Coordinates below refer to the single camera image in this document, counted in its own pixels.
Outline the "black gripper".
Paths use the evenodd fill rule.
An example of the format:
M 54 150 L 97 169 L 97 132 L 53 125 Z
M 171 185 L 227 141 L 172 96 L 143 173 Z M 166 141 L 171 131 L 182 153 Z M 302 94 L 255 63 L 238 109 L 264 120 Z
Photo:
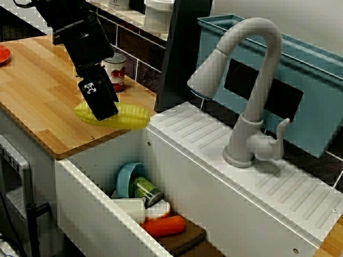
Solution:
M 97 120 L 118 114 L 119 102 L 109 75 L 101 62 L 114 53 L 96 14 L 84 17 L 63 15 L 51 22 L 59 36 L 76 73 L 83 78 L 78 87 Z

